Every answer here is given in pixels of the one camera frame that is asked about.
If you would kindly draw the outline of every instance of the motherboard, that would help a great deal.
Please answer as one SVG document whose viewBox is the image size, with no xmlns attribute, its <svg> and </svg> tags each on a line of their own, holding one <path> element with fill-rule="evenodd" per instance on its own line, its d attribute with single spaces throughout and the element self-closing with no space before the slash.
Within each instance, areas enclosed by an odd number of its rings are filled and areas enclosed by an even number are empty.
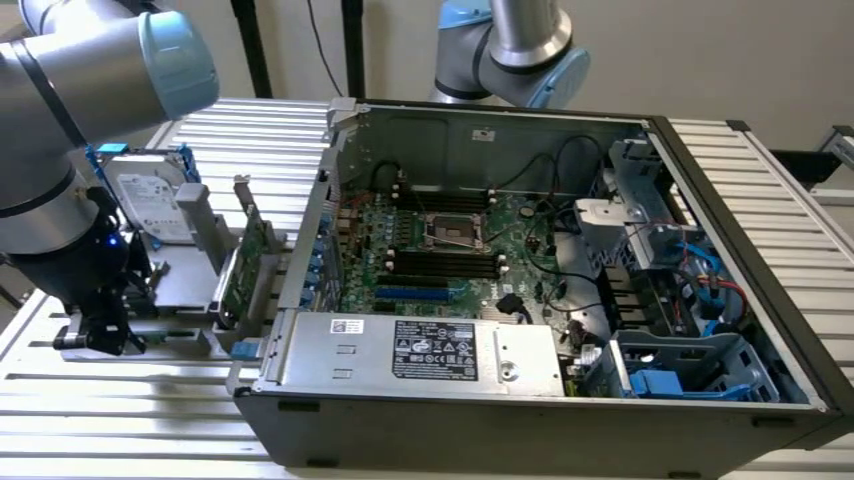
<svg viewBox="0 0 854 480">
<path fill-rule="evenodd" d="M 339 311 L 531 322 L 499 310 L 513 294 L 541 323 L 557 282 L 529 261 L 557 268 L 542 215 L 533 195 L 355 192 L 338 218 Z"/>
</svg>

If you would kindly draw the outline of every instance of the blue joint cap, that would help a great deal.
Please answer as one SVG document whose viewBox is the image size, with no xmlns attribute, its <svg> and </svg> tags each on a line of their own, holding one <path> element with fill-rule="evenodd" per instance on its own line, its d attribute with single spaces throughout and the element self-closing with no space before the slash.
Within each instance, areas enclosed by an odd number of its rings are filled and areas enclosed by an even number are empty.
<svg viewBox="0 0 854 480">
<path fill-rule="evenodd" d="M 214 57 L 202 35 L 179 12 L 139 16 L 139 42 L 163 111 L 176 120 L 219 98 Z"/>
<path fill-rule="evenodd" d="M 493 19 L 490 0 L 446 0 L 439 12 L 439 29 L 465 27 Z"/>
<path fill-rule="evenodd" d="M 565 108 L 578 93 L 590 70 L 590 52 L 573 48 L 541 82 L 526 107 Z"/>
</svg>

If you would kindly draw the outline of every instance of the power supply label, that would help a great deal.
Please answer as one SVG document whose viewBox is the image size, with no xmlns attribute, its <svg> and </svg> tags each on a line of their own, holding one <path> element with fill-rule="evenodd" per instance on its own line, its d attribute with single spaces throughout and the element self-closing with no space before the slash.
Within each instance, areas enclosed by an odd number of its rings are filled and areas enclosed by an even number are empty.
<svg viewBox="0 0 854 480">
<path fill-rule="evenodd" d="M 477 382 L 474 324 L 398 320 L 391 373 L 417 380 Z"/>
</svg>

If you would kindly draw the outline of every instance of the red cable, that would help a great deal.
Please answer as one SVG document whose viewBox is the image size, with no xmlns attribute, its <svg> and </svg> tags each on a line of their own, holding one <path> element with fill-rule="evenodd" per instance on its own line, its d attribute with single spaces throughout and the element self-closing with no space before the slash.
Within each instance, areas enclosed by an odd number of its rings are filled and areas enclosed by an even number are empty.
<svg viewBox="0 0 854 480">
<path fill-rule="evenodd" d="M 700 278 L 698 281 L 704 285 L 709 284 L 708 278 Z M 742 318 L 745 318 L 745 314 L 748 313 L 748 294 L 745 294 L 745 290 L 742 290 L 742 287 L 740 287 L 737 283 L 729 282 L 726 280 L 718 280 L 718 285 L 724 288 L 729 288 L 730 290 L 736 290 L 738 296 L 742 297 L 742 312 L 738 315 L 738 319 L 741 320 Z"/>
</svg>

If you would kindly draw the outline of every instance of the slotted aluminum surface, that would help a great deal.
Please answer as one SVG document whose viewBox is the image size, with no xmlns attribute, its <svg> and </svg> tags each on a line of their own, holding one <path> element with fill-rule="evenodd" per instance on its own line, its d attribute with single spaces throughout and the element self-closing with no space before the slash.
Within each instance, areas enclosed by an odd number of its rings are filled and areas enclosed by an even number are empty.
<svg viewBox="0 0 854 480">
<path fill-rule="evenodd" d="M 821 207 L 777 169 L 780 162 L 753 135 L 725 122 L 671 123 L 832 355 L 842 367 L 854 367 L 850 238 L 822 218 Z M 679 195 L 674 198 L 685 209 Z"/>
<path fill-rule="evenodd" d="M 211 189 L 211 207 L 234 229 L 246 215 L 234 194 L 234 176 L 250 175 L 250 190 L 265 220 L 294 244 L 329 143 L 329 103 L 223 99 L 186 119 L 163 126 L 148 148 L 194 151 L 202 181 Z"/>
<path fill-rule="evenodd" d="M 223 114 L 219 126 L 238 129 L 247 122 L 262 123 L 263 119 L 255 117 L 267 118 L 270 114 L 265 112 L 275 111 L 283 105 L 294 104 L 227 100 L 200 115 L 226 110 L 228 113 Z M 228 123 L 226 118 L 232 115 L 238 118 L 234 123 Z M 216 118 L 208 117 L 204 121 L 214 120 Z M 198 138 L 206 136 L 203 131 L 195 135 Z M 242 148 L 231 149 L 224 140 L 211 151 L 220 160 L 211 162 L 212 164 L 224 163 L 227 168 L 242 169 L 244 158 L 255 158 L 247 160 L 248 168 L 258 164 L 256 156 L 247 155 Z M 275 155 L 275 148 L 267 150 L 267 153 Z M 822 242 L 814 238 L 802 240 L 808 243 Z M 769 245 L 769 248 L 781 247 L 785 248 L 785 243 Z M 63 362 L 51 349 L 54 335 L 67 321 L 63 316 L 52 317 L 51 314 L 60 311 L 56 300 L 47 299 L 43 293 L 36 292 L 0 335 L 0 477 L 490 478 L 415 472 L 285 469 L 269 460 L 226 392 L 223 385 L 228 372 L 227 363 L 128 359 Z M 846 340 L 854 338 L 854 326 L 846 320 L 850 320 L 850 316 L 845 313 L 838 313 L 836 317 L 822 313 L 813 318 L 817 322 L 814 325 L 826 322 L 826 341 L 841 342 L 840 358 L 848 358 L 848 363 L 842 363 L 844 370 L 854 380 L 854 368 L 849 368 L 854 367 L 854 341 Z M 250 381 L 258 375 L 258 370 L 250 367 L 242 373 L 243 380 Z M 579 433 L 574 433 L 569 426 L 567 435 L 573 434 Z M 522 477 L 501 478 L 509 480 Z M 849 435 L 813 452 L 774 452 L 725 478 L 854 478 L 854 436 Z"/>
</svg>

